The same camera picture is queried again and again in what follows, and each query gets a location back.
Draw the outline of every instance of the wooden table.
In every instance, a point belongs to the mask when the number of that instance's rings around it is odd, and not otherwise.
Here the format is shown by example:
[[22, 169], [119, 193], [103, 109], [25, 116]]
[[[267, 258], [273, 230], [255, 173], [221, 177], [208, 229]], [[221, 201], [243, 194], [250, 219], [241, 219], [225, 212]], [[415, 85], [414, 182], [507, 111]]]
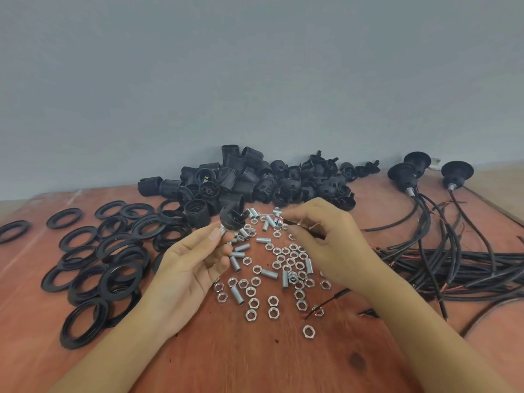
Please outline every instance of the wooden table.
[[[436, 202], [444, 201], [448, 195], [440, 182], [435, 173], [429, 172], [420, 180], [420, 191]], [[383, 173], [357, 179], [350, 187], [357, 201], [351, 214], [361, 228], [396, 221], [412, 208], [410, 199], [396, 191]], [[465, 189], [457, 191], [456, 196], [468, 202], [464, 204], [465, 211], [495, 251], [523, 251], [516, 236], [524, 235], [524, 228]], [[22, 238], [0, 246], [0, 391], [45, 391], [99, 341], [100, 337], [74, 351], [60, 346], [59, 332], [73, 307], [67, 302], [66, 292], [44, 292], [40, 289], [40, 281], [63, 254], [58, 248], [60, 238], [80, 226], [97, 226], [100, 221], [93, 216], [94, 211], [112, 200], [157, 206], [163, 199], [143, 198], [135, 185], [48, 193], [31, 199], [5, 221], [27, 219], [32, 228]], [[63, 230], [47, 229], [45, 222], [49, 216], [68, 207], [81, 208], [85, 212], [82, 220]], [[258, 203], [255, 207], [261, 213], [272, 208]], [[451, 206], [446, 211], [450, 218], [456, 213]], [[370, 244], [387, 246], [410, 237], [415, 225], [414, 218], [386, 231], [365, 233], [365, 237]], [[270, 237], [268, 233], [259, 236]], [[426, 248], [439, 240], [435, 223], [425, 239]], [[289, 244], [285, 235], [273, 242], [277, 246]], [[485, 251], [470, 228], [466, 229], [462, 243], [465, 249]], [[150, 241], [146, 246], [154, 257], [156, 253]], [[273, 261], [263, 244], [252, 243], [252, 246], [248, 255], [253, 258], [253, 264], [265, 265]], [[68, 280], [75, 272], [68, 273], [58, 283]], [[232, 275], [251, 278], [253, 273], [251, 267], [243, 267], [239, 274], [229, 270], [222, 281]], [[142, 282], [142, 290], [151, 278], [152, 275]], [[327, 299], [340, 288], [334, 285], [330, 291], [321, 290], [318, 270], [315, 270], [314, 279], [317, 286], [306, 289], [310, 306]], [[272, 294], [280, 298], [277, 321], [267, 317], [267, 298]], [[261, 302], [258, 318], [248, 323], [245, 320], [247, 306], [240, 308], [231, 297], [219, 304], [211, 291], [197, 315], [158, 352], [133, 390], [213, 393], [422, 391], [383, 322], [356, 316], [367, 308], [366, 301], [357, 294], [350, 293], [329, 304], [324, 317], [308, 320], [317, 331], [312, 340], [302, 335], [305, 323], [300, 316], [303, 313], [296, 308], [292, 290], [283, 292], [279, 281], [263, 279], [257, 297]], [[448, 303], [449, 323], [459, 331], [486, 305]], [[520, 377], [524, 371], [520, 355], [524, 350], [523, 306], [517, 303], [502, 308], [471, 335], [471, 343], [518, 389], [524, 389]], [[90, 312], [84, 312], [74, 331], [85, 330], [90, 317]]]

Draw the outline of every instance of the hex nut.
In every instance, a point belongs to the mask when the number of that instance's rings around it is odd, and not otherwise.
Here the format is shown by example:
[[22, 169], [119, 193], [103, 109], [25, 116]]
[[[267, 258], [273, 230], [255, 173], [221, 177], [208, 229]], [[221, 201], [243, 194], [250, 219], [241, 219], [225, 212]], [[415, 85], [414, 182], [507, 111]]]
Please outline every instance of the hex nut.
[[248, 285], [249, 285], [249, 281], [246, 280], [246, 279], [241, 279], [239, 281], [239, 288], [241, 288], [241, 289], [246, 289], [248, 287]]
[[234, 277], [230, 277], [230, 278], [227, 280], [227, 286], [228, 286], [228, 287], [234, 287], [236, 284], [237, 284], [237, 279], [234, 278]]
[[224, 289], [224, 283], [218, 281], [215, 283], [215, 285], [213, 285], [213, 289], [215, 290], [215, 292], [220, 292]]
[[267, 300], [267, 303], [269, 304], [269, 306], [271, 306], [272, 308], [276, 308], [278, 306], [278, 298], [275, 297], [274, 295], [271, 295], [268, 300]]
[[304, 284], [308, 288], [313, 288], [315, 286], [315, 280], [307, 278], [304, 280]]
[[327, 281], [327, 280], [322, 280], [320, 282], [320, 288], [322, 288], [325, 291], [330, 290], [331, 289], [331, 283], [329, 281]]
[[249, 300], [249, 302], [247, 302], [247, 304], [249, 305], [250, 309], [258, 309], [258, 307], [260, 306], [260, 301], [253, 297]]
[[269, 311], [267, 312], [269, 318], [271, 318], [272, 320], [276, 320], [279, 316], [280, 316], [280, 310], [278, 310], [278, 308], [269, 308]]
[[311, 325], [306, 325], [303, 329], [302, 329], [302, 333], [304, 334], [304, 336], [307, 338], [307, 339], [313, 339], [315, 337], [315, 329], [313, 327], [311, 327]]
[[319, 307], [318, 305], [313, 306], [314, 315], [317, 317], [324, 316], [324, 308]]
[[301, 312], [305, 312], [308, 309], [308, 303], [304, 299], [297, 301], [297, 308]]
[[302, 290], [304, 289], [305, 285], [304, 285], [304, 282], [302, 280], [298, 280], [295, 284], [294, 284], [295, 288], [297, 290]]
[[227, 293], [222, 291], [219, 292], [219, 294], [216, 296], [216, 300], [218, 300], [219, 303], [224, 303], [227, 301]]
[[247, 287], [246, 295], [248, 297], [254, 297], [255, 295], [257, 295], [257, 289], [255, 287]]
[[258, 287], [260, 285], [260, 277], [253, 277], [251, 279], [251, 285], [253, 287]]
[[300, 280], [305, 280], [306, 278], [308, 278], [308, 274], [305, 271], [303, 271], [303, 270], [299, 270], [298, 273], [297, 273], [297, 276], [298, 276], [298, 278]]
[[257, 319], [257, 311], [255, 309], [249, 309], [246, 312], [246, 320], [251, 322], [251, 321], [255, 321], [256, 319]]
[[301, 300], [305, 298], [305, 292], [302, 290], [296, 290], [295, 291], [295, 299]]

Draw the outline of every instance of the wall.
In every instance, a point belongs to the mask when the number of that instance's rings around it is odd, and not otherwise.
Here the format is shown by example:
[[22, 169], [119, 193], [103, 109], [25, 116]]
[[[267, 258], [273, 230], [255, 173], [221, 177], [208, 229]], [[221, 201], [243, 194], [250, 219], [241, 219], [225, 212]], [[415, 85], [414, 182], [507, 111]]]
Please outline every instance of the wall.
[[176, 178], [221, 144], [522, 159], [524, 0], [1, 0], [0, 199]]

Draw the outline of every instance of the silver cylinder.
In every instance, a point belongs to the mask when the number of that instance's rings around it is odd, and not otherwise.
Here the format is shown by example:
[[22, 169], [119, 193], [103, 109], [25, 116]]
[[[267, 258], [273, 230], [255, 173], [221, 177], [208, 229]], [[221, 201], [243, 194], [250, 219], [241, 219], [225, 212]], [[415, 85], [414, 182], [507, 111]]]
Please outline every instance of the silver cylinder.
[[251, 248], [251, 244], [250, 243], [242, 244], [242, 245], [239, 245], [238, 247], [235, 247], [235, 251], [243, 251], [243, 250], [248, 249], [248, 248]]
[[311, 263], [311, 259], [306, 258], [305, 260], [305, 271], [308, 274], [308, 276], [311, 276], [313, 274], [313, 264]]
[[230, 263], [232, 268], [238, 273], [240, 271], [240, 265], [234, 256], [230, 256]]
[[240, 306], [242, 306], [245, 301], [244, 301], [244, 298], [242, 297], [242, 295], [240, 294], [239, 289], [236, 287], [236, 285], [234, 287], [231, 287], [231, 293], [232, 293], [233, 297], [235, 298], [236, 303], [238, 303]]
[[285, 290], [289, 288], [288, 273], [286, 271], [282, 272], [282, 289]]
[[273, 280], [278, 279], [278, 273], [275, 273], [274, 271], [262, 269], [260, 274], [263, 275], [263, 276], [269, 277], [269, 278], [271, 278]]
[[249, 240], [250, 238], [250, 235], [248, 232], [246, 232], [246, 230], [244, 228], [240, 229], [239, 230], [239, 233], [242, 235], [242, 237], [244, 237], [246, 240]]
[[275, 223], [275, 221], [273, 220], [273, 218], [270, 215], [266, 216], [266, 222], [269, 222], [271, 227], [277, 226], [277, 224]]

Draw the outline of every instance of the forearm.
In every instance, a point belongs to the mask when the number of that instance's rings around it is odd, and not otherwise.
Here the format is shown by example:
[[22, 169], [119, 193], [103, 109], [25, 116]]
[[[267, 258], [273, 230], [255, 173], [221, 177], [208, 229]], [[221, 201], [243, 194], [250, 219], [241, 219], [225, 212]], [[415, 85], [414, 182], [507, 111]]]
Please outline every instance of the forearm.
[[48, 393], [127, 393], [165, 341], [157, 330], [137, 306]]
[[409, 283], [385, 264], [379, 269], [366, 297], [426, 392], [513, 391]]

